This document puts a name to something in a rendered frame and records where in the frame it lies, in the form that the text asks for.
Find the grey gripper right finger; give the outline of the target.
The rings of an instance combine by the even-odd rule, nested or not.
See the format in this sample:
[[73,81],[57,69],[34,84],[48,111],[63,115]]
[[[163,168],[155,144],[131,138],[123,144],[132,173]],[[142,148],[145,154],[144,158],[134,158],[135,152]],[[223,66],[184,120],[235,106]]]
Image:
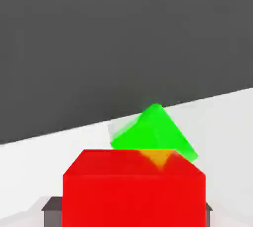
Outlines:
[[213,209],[206,202],[206,227],[226,227],[227,220],[220,209]]

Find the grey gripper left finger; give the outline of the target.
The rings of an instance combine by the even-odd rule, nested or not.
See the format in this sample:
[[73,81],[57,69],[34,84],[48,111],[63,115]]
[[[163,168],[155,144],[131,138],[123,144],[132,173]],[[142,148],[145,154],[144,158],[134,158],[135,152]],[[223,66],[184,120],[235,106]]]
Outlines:
[[21,213],[13,227],[62,227],[62,197],[42,197]]

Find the small red cube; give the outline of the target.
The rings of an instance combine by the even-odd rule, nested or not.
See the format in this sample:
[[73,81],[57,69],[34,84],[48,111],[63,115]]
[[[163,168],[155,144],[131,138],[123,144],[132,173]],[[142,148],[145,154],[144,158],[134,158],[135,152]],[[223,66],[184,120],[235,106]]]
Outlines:
[[84,150],[63,175],[62,227],[206,227],[205,174],[174,150]]

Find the small green cube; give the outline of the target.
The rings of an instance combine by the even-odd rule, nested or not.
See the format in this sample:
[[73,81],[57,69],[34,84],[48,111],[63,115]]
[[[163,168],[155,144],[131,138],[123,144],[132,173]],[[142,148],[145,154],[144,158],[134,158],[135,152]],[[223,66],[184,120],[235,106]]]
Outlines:
[[198,154],[160,104],[152,104],[112,134],[113,149],[173,149],[193,162]]

